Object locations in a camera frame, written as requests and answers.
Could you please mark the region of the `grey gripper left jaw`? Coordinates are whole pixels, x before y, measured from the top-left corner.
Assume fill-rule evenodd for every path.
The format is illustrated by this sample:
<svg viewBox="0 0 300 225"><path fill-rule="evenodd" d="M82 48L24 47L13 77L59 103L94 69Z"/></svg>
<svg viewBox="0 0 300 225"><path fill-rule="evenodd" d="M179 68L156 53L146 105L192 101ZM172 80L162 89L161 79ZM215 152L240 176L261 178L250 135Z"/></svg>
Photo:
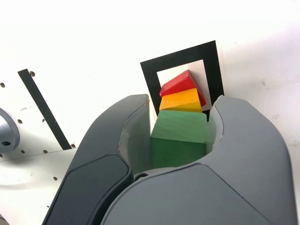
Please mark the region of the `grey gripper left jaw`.
<svg viewBox="0 0 300 225"><path fill-rule="evenodd" d="M150 109L146 94L105 110L82 139L43 223L98 225L114 199L151 169Z"/></svg>

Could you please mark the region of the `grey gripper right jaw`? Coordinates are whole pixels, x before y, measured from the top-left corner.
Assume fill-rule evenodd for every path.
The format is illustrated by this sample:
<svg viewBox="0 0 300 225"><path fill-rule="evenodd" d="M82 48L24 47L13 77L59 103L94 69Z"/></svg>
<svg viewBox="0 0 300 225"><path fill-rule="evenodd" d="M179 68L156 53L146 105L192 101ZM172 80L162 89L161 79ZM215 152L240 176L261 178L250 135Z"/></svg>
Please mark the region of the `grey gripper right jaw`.
<svg viewBox="0 0 300 225"><path fill-rule="evenodd" d="M104 225L291 225L293 173L277 128L245 100L220 96L209 153L127 187Z"/></svg>

